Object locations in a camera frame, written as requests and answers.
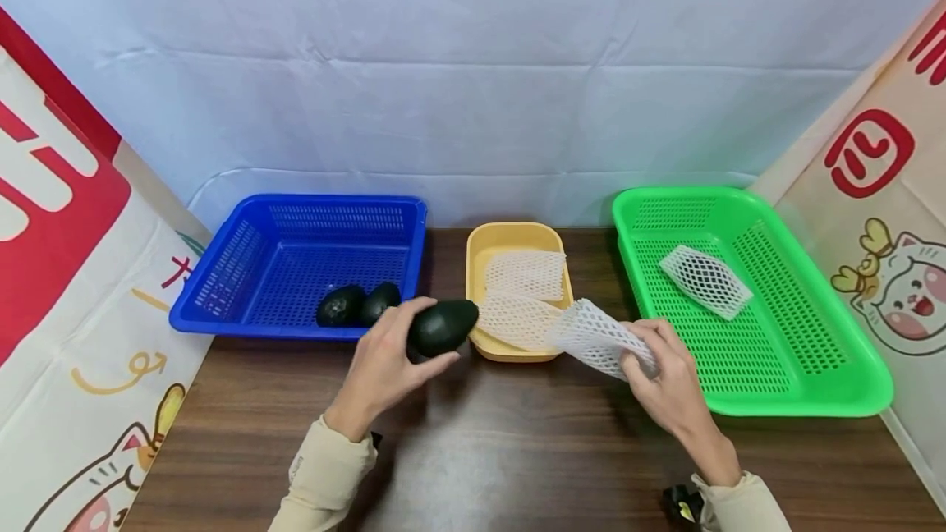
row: wooden table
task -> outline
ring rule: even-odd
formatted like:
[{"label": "wooden table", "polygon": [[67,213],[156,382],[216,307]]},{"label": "wooden table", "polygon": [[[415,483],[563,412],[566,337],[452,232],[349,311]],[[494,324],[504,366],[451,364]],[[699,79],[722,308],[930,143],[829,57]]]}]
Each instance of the wooden table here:
[{"label": "wooden table", "polygon": [[[614,232],[560,232],[575,296],[633,319]],[[467,234],[429,233],[421,293],[463,297]],[[123,530],[266,530],[353,350],[219,337]],[[659,491],[692,467],[627,385],[566,356],[502,365],[463,353],[375,425],[378,467],[344,530],[670,530]],[[946,530],[879,419],[719,422],[796,531]]]}]

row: cartoon cat face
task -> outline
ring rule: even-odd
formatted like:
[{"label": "cartoon cat face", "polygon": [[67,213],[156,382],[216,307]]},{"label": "cartoon cat face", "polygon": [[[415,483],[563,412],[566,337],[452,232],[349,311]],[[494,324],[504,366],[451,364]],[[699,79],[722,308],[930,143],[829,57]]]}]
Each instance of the cartoon cat face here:
[{"label": "cartoon cat face", "polygon": [[879,287],[852,300],[892,350],[928,355],[946,346],[946,269],[941,263],[946,263],[946,247],[904,232],[894,252],[879,260]]},{"label": "cartoon cat face", "polygon": [[81,470],[53,495],[26,526],[32,530],[111,532],[118,530],[144,480],[154,448],[141,424],[126,429],[107,455]]}]

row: dark green avocado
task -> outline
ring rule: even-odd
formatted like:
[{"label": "dark green avocado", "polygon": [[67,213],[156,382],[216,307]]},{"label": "dark green avocado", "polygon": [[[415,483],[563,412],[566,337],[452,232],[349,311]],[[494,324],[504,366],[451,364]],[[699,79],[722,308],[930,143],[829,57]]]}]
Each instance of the dark green avocado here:
[{"label": "dark green avocado", "polygon": [[397,285],[385,282],[371,291],[361,306],[359,323],[362,327],[371,327],[381,319],[381,314],[387,308],[398,306],[401,303],[401,291]]},{"label": "dark green avocado", "polygon": [[424,357],[454,351],[473,331],[480,309],[468,300],[444,300],[422,310],[411,323],[408,345]]},{"label": "dark green avocado", "polygon": [[352,327],[365,303],[365,288],[355,283],[331,290],[319,302],[315,322],[320,327]]}]

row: green plastic basket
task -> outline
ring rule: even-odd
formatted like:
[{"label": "green plastic basket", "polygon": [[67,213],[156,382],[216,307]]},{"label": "green plastic basket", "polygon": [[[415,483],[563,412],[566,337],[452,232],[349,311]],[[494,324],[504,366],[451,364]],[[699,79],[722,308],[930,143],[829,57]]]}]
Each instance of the green plastic basket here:
[{"label": "green plastic basket", "polygon": [[[624,191],[612,208],[643,316],[665,316],[725,415],[876,415],[893,379],[870,340],[759,197],[726,187]],[[752,290],[727,322],[684,295],[659,262],[677,245],[721,259]]]}]

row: sleeve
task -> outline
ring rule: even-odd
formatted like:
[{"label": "sleeve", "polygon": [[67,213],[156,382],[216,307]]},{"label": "sleeve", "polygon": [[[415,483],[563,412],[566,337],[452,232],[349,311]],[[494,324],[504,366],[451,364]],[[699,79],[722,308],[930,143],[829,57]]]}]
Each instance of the sleeve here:
[{"label": "sleeve", "polygon": [[269,532],[335,530],[348,515],[357,486],[376,457],[371,434],[351,443],[319,418],[292,460],[290,493],[282,499]]},{"label": "sleeve", "polygon": [[710,487],[699,475],[693,475],[693,483],[705,501],[700,518],[704,532],[791,532],[771,491],[751,472],[743,472],[732,488]]}]

